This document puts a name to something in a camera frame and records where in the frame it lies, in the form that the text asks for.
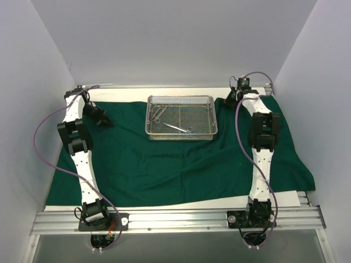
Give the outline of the green surgical drape cloth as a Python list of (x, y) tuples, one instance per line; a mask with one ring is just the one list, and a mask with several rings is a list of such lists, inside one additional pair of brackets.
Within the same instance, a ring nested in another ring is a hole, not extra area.
[[(100, 102), (115, 125), (85, 124), (93, 138), (99, 191), (117, 207), (149, 207), (246, 196), (253, 165), (237, 141), (235, 111), (215, 101), (218, 133), (211, 141), (153, 141), (145, 132), (145, 102)], [(244, 149), (250, 114), (239, 111)]]

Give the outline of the wire mesh instrument tray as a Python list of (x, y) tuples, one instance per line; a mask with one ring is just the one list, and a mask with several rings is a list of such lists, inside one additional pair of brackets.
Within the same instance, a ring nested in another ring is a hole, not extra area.
[[(151, 108), (154, 105), (167, 105), (167, 110), (161, 116), (160, 123), (147, 123)], [(192, 133), (184, 133), (163, 125), (171, 124), (187, 129), (192, 127)], [(214, 99), (208, 95), (170, 96), (151, 95), (147, 100), (145, 132), (151, 140), (180, 141), (180, 140), (212, 140), (218, 133)]]

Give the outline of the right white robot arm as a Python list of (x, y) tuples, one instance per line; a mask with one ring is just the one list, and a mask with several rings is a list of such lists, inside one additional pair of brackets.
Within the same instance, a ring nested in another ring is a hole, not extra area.
[[(278, 203), (270, 186), (270, 167), (279, 142), (281, 117), (266, 107), (255, 90), (232, 88), (224, 103), (235, 110), (234, 125), (237, 141), (244, 156), (253, 165), (252, 186), (248, 196), (250, 202), (243, 215), (246, 224), (256, 226), (263, 220), (263, 212), (268, 213), (267, 219), (275, 215), (271, 209), (271, 203)], [(251, 116), (247, 141), (252, 150), (252, 156), (249, 156), (244, 149), (240, 137), (241, 107), (244, 107)]]

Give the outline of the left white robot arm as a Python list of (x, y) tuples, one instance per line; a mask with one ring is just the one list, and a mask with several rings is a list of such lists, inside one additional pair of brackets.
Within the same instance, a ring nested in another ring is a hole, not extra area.
[(67, 109), (65, 118), (57, 124), (57, 130), (65, 151), (70, 155), (79, 175), (82, 196), (80, 221), (87, 227), (106, 229), (111, 216), (106, 204), (99, 196), (98, 185), (92, 165), (93, 139), (84, 123), (84, 116), (96, 125), (113, 127), (106, 111), (90, 101), (88, 91), (81, 87), (64, 95)]

